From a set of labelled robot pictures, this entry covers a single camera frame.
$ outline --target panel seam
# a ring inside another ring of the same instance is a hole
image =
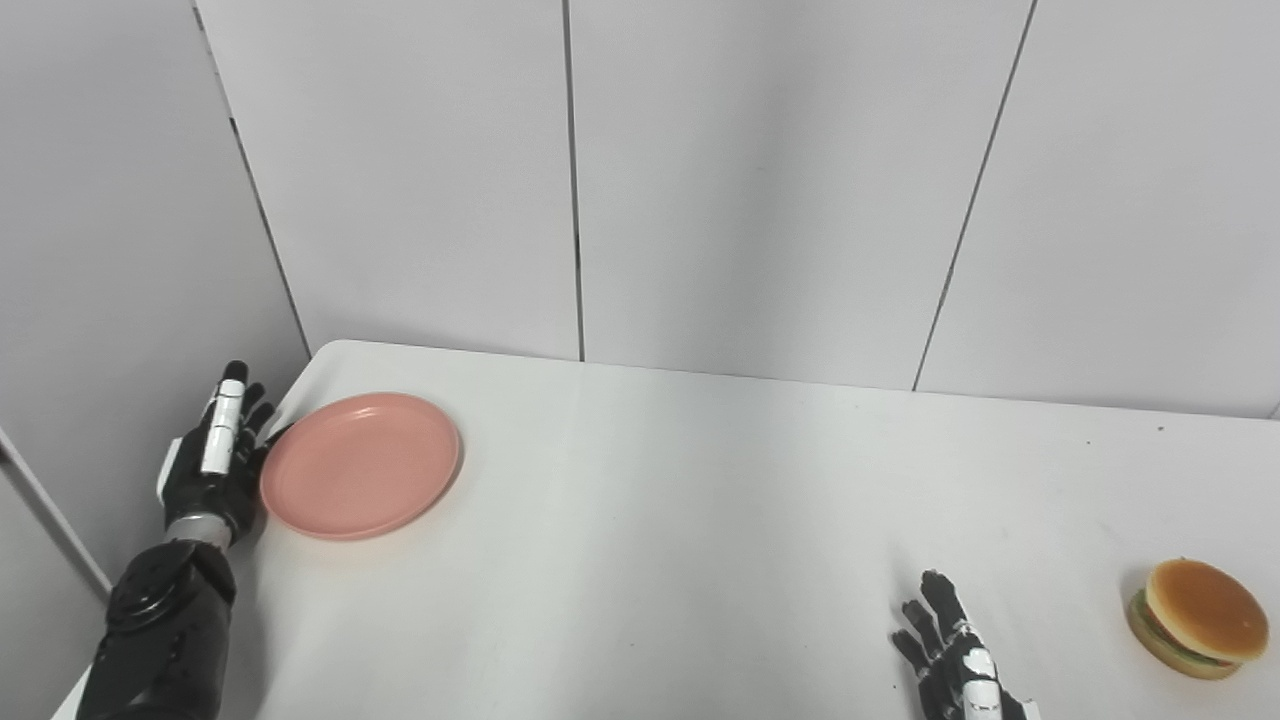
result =
[[[969,205],[964,211],[964,220],[960,223],[960,234],[956,237],[955,249],[951,251],[951,263],[947,265],[947,274],[942,279],[942,292],[938,293],[938,304],[933,309],[933,320],[929,323],[929,334],[924,338],[924,350],[920,352],[920,364],[915,368],[915,379],[911,382],[911,392],[920,387],[920,375],[924,373],[924,363],[929,357],[933,347],[933,333],[938,329],[938,319],[942,316],[942,306],[947,301],[947,292],[951,290],[951,279],[955,277],[956,263],[960,260],[960,249],[964,245],[965,233],[969,231],[969,219],[973,218],[973,206],[978,200],[978,191],[982,188],[982,178],[987,172],[987,161],[991,160],[991,149],[996,143],[996,133],[1000,131],[1000,120],[1005,115],[1005,104],[1009,101],[1009,92],[1014,87],[1014,76],[1018,74],[1018,63],[1023,58],[1023,47],[1027,46],[1027,36],[1032,29],[1032,18],[1036,17],[1036,6],[1039,0],[1032,0],[1027,10],[1027,20],[1023,23],[1023,33],[1018,38],[1018,49],[1014,51],[1014,63],[1009,68],[1009,77],[1005,78],[1005,90],[1000,95],[1000,105],[996,108],[996,119],[991,124],[991,135],[987,136],[987,149],[982,152],[982,163],[978,164],[978,177],[974,178],[973,191],[969,193]]]
[[[302,340],[302,350],[307,354],[307,360],[315,355],[311,351],[311,342],[307,340],[307,332],[302,327],[302,316],[298,314],[298,304],[293,299],[293,288],[289,286],[289,277],[284,273],[284,261],[280,260],[280,249],[275,243],[275,233],[271,232],[271,223],[266,219],[266,208],[262,205],[262,193],[257,190],[257,179],[253,177],[253,168],[248,163],[248,154],[244,152],[244,141],[241,138],[239,126],[236,123],[236,117],[232,111],[232,101],[227,95],[227,86],[223,83],[223,74],[218,70],[218,60],[214,58],[214,46],[209,41],[209,32],[205,29],[204,15],[200,14],[200,6],[196,0],[191,0],[191,12],[196,18],[196,27],[200,29],[200,37],[205,41],[205,53],[209,55],[209,67],[214,70],[214,81],[218,85],[218,92],[223,99],[223,108],[227,111],[227,119],[232,126],[232,137],[236,138],[236,149],[239,151],[241,164],[244,167],[244,177],[248,178],[250,191],[253,193],[253,204],[257,206],[257,217],[262,222],[262,231],[266,233],[266,243],[271,249],[271,258],[275,260],[275,270],[280,275],[280,284],[284,286],[284,299],[289,304],[289,313],[293,315],[293,323],[298,328],[298,337]]]
[[[582,240],[577,210],[577,127],[573,118],[573,47],[570,32],[570,0],[561,0],[564,23],[564,99],[568,105],[568,191],[573,214],[573,292],[577,306],[577,361],[586,361],[586,332],[582,320]]]

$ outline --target pink plate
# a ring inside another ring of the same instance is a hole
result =
[[[367,538],[421,515],[457,462],[458,430],[443,410],[411,395],[358,395],[280,437],[262,468],[262,503],[308,536]]]

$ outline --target black joint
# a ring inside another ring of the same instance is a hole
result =
[[[950,720],[946,714],[945,707],[938,706],[938,701],[933,697],[933,691],[928,687],[928,680],[923,680],[919,687],[920,692],[920,710],[924,712],[924,720]]]
[[[928,692],[933,697],[933,707],[945,720],[960,720],[960,707],[951,692],[946,673],[929,673],[920,679],[920,696]]]
[[[248,386],[248,388],[244,389],[244,400],[241,402],[241,407],[248,413],[248,409],[252,407],[259,400],[262,400],[264,395],[266,395],[266,388],[262,387],[262,383],[253,383]]]
[[[248,382],[248,365],[241,360],[232,360],[227,364],[227,369],[223,370],[224,380],[239,380],[242,383]]]
[[[154,623],[178,601],[178,588],[189,580],[193,547],[159,544],[138,553],[111,589],[109,626],[136,629]]]
[[[253,437],[257,437],[257,433],[262,430],[262,425],[271,419],[271,415],[275,415],[275,406],[270,402],[264,402],[244,421],[244,429],[253,433]]]
[[[920,605],[920,601],[904,602],[902,615],[906,615],[906,620],[915,628],[915,632],[920,633],[920,642],[924,643],[929,657],[942,655],[942,638],[938,637],[938,630],[933,625],[933,616]]]
[[[929,606],[938,616],[943,637],[951,637],[955,628],[965,620],[960,598],[956,597],[956,587],[942,573],[925,570],[920,577],[920,594],[929,601]]]
[[[223,555],[216,547],[195,542],[196,547],[192,552],[192,564],[200,570],[205,582],[214,588],[214,591],[221,596],[223,601],[228,606],[236,602],[236,578],[232,575],[232,566],[227,561],[227,556]]]
[[[1000,688],[1000,707],[1005,711],[1005,720],[1027,720],[1027,710],[1023,703],[1009,694],[1005,688]]]
[[[911,664],[911,667],[916,673],[923,673],[929,669],[929,659],[924,656],[924,648],[922,648],[920,643],[911,637],[911,633],[899,630],[890,635],[888,639],[893,643],[893,647],[902,653],[902,657]]]

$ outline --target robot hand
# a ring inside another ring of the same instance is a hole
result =
[[[270,442],[257,434],[275,409],[253,407],[262,386],[248,387],[248,368],[227,365],[200,424],[169,446],[156,488],[164,505],[166,537],[192,537],[225,550],[253,527],[257,479]]]
[[[899,630],[890,639],[915,669],[924,717],[1039,720],[1034,702],[1016,701],[1000,685],[996,662],[965,618],[951,580],[937,570],[928,570],[920,578],[920,594],[937,614],[937,628],[920,601],[911,600],[902,603],[902,614],[920,639],[908,630]]]
[[[77,720],[218,717],[236,601],[224,552],[257,515],[257,433],[274,413],[253,409],[264,391],[247,377],[243,363],[227,365],[200,424],[169,446],[157,488],[165,542],[111,589]]]

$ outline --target burger patty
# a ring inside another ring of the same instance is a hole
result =
[[[1199,662],[1202,665],[1213,665],[1216,667],[1231,667],[1236,665],[1235,662],[1226,662],[1216,657],[1201,655],[1194,650],[1184,647],[1181,643],[1174,639],[1174,637],[1169,633],[1169,630],[1166,630],[1165,626],[1160,624],[1160,620],[1156,619],[1156,615],[1151,611],[1151,606],[1147,605],[1146,588],[1138,591],[1138,594],[1133,596],[1133,601],[1130,602],[1133,602],[1134,609],[1138,611],[1138,618],[1142,620],[1142,624],[1146,625],[1148,630],[1151,630],[1151,634],[1164,641],[1170,648],[1172,648],[1174,652],[1181,656],[1184,660],[1189,662]]]

